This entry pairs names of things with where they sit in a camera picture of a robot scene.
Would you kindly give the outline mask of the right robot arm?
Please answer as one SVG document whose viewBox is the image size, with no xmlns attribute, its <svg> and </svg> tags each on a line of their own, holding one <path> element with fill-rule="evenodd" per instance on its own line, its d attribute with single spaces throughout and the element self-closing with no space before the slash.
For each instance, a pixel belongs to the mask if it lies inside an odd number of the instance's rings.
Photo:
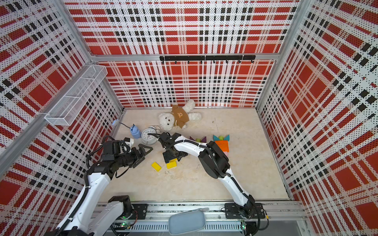
<svg viewBox="0 0 378 236">
<path fill-rule="evenodd" d="M 165 149 L 163 157 L 180 160 L 188 155 L 199 159 L 205 172 L 212 178 L 219 180 L 231 194 L 236 214 L 244 219 L 262 219 L 265 217 L 262 208 L 258 207 L 255 199 L 238 182 L 233 174 L 229 159 L 220 147 L 214 142 L 198 143 L 179 133 L 170 135 L 149 133 L 155 137 Z"/>
</svg>

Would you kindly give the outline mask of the orange block top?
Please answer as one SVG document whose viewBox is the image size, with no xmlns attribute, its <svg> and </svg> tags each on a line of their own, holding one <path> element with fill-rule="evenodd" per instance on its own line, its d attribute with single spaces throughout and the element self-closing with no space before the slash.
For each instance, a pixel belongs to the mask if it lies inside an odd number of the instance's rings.
<svg viewBox="0 0 378 236">
<path fill-rule="evenodd" d="M 228 141 L 225 141 L 225 140 L 215 141 L 215 143 L 216 143 L 218 146 L 228 146 Z"/>
</svg>

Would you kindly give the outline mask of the yellow short block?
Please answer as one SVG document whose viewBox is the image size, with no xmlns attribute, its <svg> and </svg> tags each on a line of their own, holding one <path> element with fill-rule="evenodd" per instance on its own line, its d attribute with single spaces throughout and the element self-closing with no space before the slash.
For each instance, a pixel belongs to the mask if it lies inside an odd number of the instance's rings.
<svg viewBox="0 0 378 236">
<path fill-rule="evenodd" d="M 166 164 L 167 169 L 172 169 L 177 167 L 177 161 L 172 161 Z"/>
</svg>

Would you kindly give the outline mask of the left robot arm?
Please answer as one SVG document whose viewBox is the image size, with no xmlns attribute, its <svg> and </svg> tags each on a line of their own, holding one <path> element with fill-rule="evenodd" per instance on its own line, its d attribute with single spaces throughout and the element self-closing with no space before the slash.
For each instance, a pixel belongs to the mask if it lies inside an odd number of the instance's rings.
<svg viewBox="0 0 378 236">
<path fill-rule="evenodd" d="M 98 201 L 111 180 L 121 167 L 135 168 L 153 150 L 152 147 L 139 144 L 133 147 L 133 139 L 115 140 L 107 135 L 97 151 L 101 151 L 100 161 L 89 165 L 90 153 L 86 159 L 87 171 L 84 174 L 85 185 L 64 219 L 47 236 L 103 236 L 116 219 L 134 213 L 128 195 L 114 196 L 105 209 L 92 218 Z"/>
</svg>

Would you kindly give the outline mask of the yellow small block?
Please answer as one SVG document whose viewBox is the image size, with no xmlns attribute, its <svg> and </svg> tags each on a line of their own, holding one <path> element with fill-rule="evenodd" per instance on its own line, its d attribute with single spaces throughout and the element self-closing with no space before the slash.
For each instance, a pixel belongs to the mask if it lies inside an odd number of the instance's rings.
<svg viewBox="0 0 378 236">
<path fill-rule="evenodd" d="M 157 172 L 159 172 L 159 171 L 162 169 L 162 167 L 161 167 L 158 163 L 156 163 L 156 162 L 152 163 L 151 166 L 152 166 Z"/>
</svg>

